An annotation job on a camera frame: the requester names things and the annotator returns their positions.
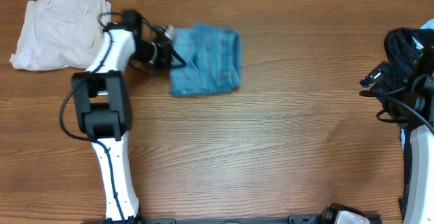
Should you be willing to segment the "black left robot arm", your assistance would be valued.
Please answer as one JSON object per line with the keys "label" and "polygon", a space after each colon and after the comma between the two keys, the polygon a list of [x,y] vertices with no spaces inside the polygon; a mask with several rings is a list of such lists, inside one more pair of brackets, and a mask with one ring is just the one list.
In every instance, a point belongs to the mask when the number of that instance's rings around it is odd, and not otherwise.
{"label": "black left robot arm", "polygon": [[136,10],[119,13],[121,22],[102,27],[102,45],[91,65],[72,76],[67,98],[74,100],[81,141],[97,155],[106,197],[105,223],[142,223],[134,191],[128,139],[133,125],[123,77],[132,60],[147,69],[176,69],[186,62],[173,49],[175,29],[151,25]]}

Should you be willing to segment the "blue denim jeans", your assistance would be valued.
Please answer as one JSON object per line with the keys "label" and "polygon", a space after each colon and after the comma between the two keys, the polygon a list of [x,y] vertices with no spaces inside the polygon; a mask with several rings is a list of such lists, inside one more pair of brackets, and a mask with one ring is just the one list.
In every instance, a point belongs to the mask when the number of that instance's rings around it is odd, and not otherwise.
{"label": "blue denim jeans", "polygon": [[170,71],[172,96],[231,93],[241,86],[243,47],[238,31],[196,23],[176,29],[173,48],[186,65]]}

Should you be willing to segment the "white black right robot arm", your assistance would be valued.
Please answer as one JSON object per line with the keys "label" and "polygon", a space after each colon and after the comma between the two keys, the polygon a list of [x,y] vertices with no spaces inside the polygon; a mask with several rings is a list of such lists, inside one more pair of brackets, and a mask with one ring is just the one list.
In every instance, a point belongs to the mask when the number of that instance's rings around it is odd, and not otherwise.
{"label": "white black right robot arm", "polygon": [[433,222],[433,47],[425,47],[403,87],[388,91],[377,81],[360,96],[377,98],[389,123],[403,127],[406,189],[401,199],[404,223]]}

